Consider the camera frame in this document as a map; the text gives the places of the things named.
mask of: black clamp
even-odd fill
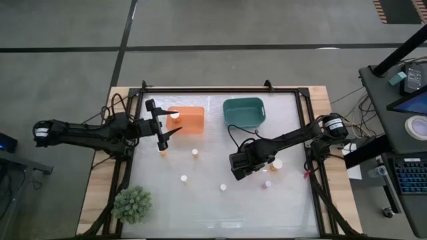
[[[270,80],[266,80],[266,81],[264,82],[264,87],[268,87],[268,91],[269,91],[270,93],[274,92],[274,87],[273,87],[273,85],[272,85],[272,82],[270,82]]]

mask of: chair wheel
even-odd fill
[[[394,212],[391,207],[386,207],[382,210],[382,214],[384,214],[387,218],[392,218],[394,216]]]

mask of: black metal pole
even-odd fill
[[[397,48],[392,54],[390,54],[383,62],[376,66],[373,70],[373,74],[377,77],[385,74],[391,67],[395,66],[405,56],[411,53],[415,48],[421,45],[427,40],[427,24],[425,24],[420,30],[418,30],[412,37],[404,42],[399,48]]]

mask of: computer monitor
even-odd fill
[[[427,115],[427,86],[389,104],[387,110]]]

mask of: keyboard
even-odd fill
[[[427,195],[427,161],[417,160],[394,159],[393,161],[400,193],[403,195]]]

